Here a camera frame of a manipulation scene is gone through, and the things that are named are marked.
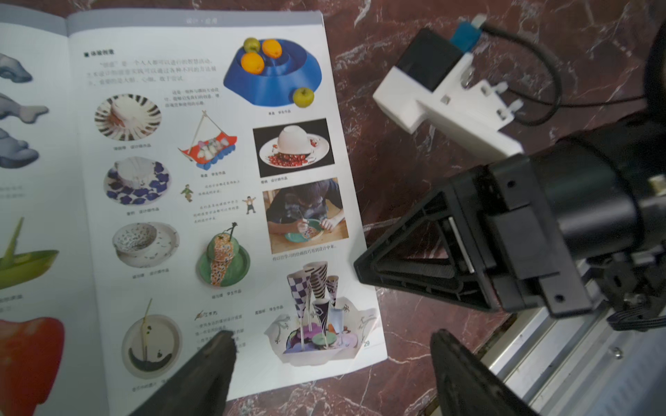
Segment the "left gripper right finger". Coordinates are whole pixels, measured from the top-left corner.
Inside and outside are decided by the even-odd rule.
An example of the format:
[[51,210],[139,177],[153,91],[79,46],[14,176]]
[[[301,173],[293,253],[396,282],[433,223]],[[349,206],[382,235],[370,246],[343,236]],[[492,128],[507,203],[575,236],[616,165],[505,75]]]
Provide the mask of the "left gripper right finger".
[[442,414],[536,414],[447,330],[432,334],[430,350]]

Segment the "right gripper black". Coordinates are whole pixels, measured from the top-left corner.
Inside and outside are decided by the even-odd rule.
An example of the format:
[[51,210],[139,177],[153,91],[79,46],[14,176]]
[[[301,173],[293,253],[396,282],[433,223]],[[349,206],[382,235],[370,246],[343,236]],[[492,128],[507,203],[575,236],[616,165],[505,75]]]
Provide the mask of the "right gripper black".
[[[397,249],[420,230],[438,233],[445,258]],[[358,280],[490,312],[544,307],[553,318],[592,312],[584,286],[529,157],[476,166],[430,192],[353,263]]]

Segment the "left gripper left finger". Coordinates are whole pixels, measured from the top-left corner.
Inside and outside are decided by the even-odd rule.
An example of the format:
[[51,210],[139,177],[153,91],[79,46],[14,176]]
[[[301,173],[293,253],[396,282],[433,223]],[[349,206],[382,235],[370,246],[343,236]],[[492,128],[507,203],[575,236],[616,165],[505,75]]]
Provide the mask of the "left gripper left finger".
[[233,333],[218,332],[134,415],[222,415],[237,360]]

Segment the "yellow art textbook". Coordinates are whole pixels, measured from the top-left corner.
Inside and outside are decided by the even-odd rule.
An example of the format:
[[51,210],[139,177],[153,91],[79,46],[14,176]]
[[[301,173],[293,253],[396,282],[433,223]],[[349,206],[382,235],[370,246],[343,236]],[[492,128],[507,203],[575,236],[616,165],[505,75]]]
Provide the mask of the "yellow art textbook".
[[1,412],[225,402],[387,357],[320,11],[1,8]]

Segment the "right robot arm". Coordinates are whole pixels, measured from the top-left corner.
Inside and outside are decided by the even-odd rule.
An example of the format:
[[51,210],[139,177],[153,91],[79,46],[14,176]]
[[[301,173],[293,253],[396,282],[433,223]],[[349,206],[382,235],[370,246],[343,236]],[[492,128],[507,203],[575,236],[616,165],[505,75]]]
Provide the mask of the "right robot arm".
[[428,121],[483,164],[444,180],[357,258],[359,281],[488,312],[544,307],[561,319],[593,312],[593,280],[612,329],[662,329],[664,31],[645,66],[644,109],[534,155],[502,133],[522,105],[503,102],[506,84],[463,84],[482,34],[523,45],[553,70],[540,48],[482,15],[451,39],[417,33],[374,100],[403,130]]

